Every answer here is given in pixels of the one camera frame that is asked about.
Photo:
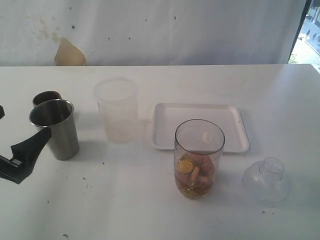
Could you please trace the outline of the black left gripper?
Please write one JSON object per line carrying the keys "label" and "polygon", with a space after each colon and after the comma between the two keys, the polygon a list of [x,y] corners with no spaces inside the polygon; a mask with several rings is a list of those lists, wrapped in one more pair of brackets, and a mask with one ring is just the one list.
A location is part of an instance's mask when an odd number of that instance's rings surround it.
{"label": "black left gripper", "polygon": [[[4,116],[4,108],[0,105],[0,119]],[[41,151],[51,137],[51,130],[45,127],[32,137],[12,145],[11,159],[0,156],[0,177],[19,185],[33,172]]]}

